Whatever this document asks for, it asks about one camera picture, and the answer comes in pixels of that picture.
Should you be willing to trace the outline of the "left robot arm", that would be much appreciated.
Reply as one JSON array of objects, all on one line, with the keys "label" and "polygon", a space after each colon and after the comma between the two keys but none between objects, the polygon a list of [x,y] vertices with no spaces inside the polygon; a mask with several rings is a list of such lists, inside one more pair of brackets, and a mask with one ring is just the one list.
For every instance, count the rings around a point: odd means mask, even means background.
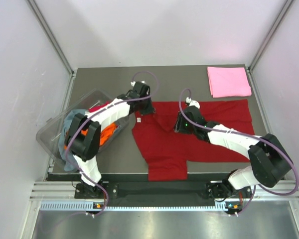
[{"label": "left robot arm", "polygon": [[103,192],[101,173],[96,155],[101,143],[101,132],[116,121],[139,112],[143,115],[155,112],[150,96],[150,86],[144,81],[133,81],[132,89],[121,94],[99,110],[77,113],[65,135],[65,157],[71,154],[81,174],[81,190],[91,197],[99,197]]}]

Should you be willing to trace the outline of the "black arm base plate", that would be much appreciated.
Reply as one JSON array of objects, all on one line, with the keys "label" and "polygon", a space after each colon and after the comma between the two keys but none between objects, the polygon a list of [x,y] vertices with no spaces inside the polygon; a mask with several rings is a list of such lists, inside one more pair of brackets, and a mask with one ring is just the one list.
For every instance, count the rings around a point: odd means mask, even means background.
[{"label": "black arm base plate", "polygon": [[202,199],[247,199],[252,189],[230,189],[221,182],[171,181],[171,182],[102,182],[110,199],[120,199],[130,195],[197,195]]}]

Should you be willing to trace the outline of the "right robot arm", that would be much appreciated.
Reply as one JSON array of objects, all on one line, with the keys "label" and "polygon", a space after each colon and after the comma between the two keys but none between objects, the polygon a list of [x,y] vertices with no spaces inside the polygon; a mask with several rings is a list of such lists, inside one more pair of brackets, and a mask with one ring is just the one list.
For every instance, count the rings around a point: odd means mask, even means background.
[{"label": "right robot arm", "polygon": [[273,134],[250,135],[215,121],[206,121],[195,105],[179,110],[174,130],[193,134],[199,140],[236,152],[250,161],[250,166],[233,171],[224,180],[222,189],[228,197],[256,185],[270,192],[288,172],[296,172],[292,160]]}]

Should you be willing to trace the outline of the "red t shirt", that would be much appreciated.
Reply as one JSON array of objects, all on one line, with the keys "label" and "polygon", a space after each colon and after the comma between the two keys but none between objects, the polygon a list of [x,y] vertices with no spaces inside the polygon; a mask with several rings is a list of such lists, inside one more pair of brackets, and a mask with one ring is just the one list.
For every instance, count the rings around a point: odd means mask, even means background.
[{"label": "red t shirt", "polygon": [[[134,140],[148,164],[149,181],[187,179],[187,162],[247,163],[249,160],[229,149],[199,140],[192,134],[176,133],[178,102],[154,102],[154,114],[135,113]],[[254,134],[247,100],[200,102],[207,121],[216,121],[237,131]]]}]

